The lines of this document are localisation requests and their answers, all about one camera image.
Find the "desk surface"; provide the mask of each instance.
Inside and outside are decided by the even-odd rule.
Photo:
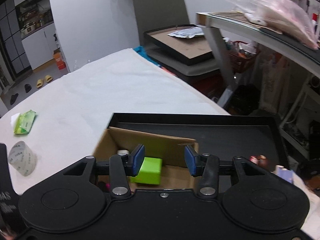
[[[278,34],[265,28],[257,28],[237,20],[212,14],[207,14],[206,17],[209,26],[238,34],[271,48],[320,78],[320,49],[310,49],[284,34]]]
[[[11,116],[37,112],[30,134],[14,136]],[[126,49],[44,86],[0,119],[0,142],[23,140],[37,155],[34,172],[22,177],[10,166],[22,194],[57,171],[91,155],[113,112],[228,114],[177,77]]]

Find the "tape roll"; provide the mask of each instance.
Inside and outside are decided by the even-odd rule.
[[[10,150],[8,162],[22,176],[30,175],[36,167],[36,155],[24,141],[17,142]]]

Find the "red basket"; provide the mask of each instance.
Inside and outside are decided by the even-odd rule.
[[[243,43],[248,44],[243,41],[233,41],[233,43]],[[233,71],[235,73],[242,73],[246,71],[248,68],[250,68],[252,65],[254,65],[254,62],[256,61],[257,55],[260,53],[260,50],[257,49],[257,53],[253,55],[250,58],[243,58],[239,55],[236,55],[234,52],[228,51],[230,63],[232,65]]]

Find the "gray chair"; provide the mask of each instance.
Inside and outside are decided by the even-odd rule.
[[[143,33],[146,31],[190,24],[184,0],[133,0],[133,4],[140,44],[144,46],[149,57],[188,83],[220,72],[214,59],[188,66],[144,38]]]

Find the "orange box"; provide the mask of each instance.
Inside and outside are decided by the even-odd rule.
[[[60,69],[60,70],[64,69],[66,67],[66,64],[62,60],[62,57],[60,54],[60,49],[56,49],[53,53],[54,53],[53,58],[55,59],[55,61],[57,63],[58,69]]]

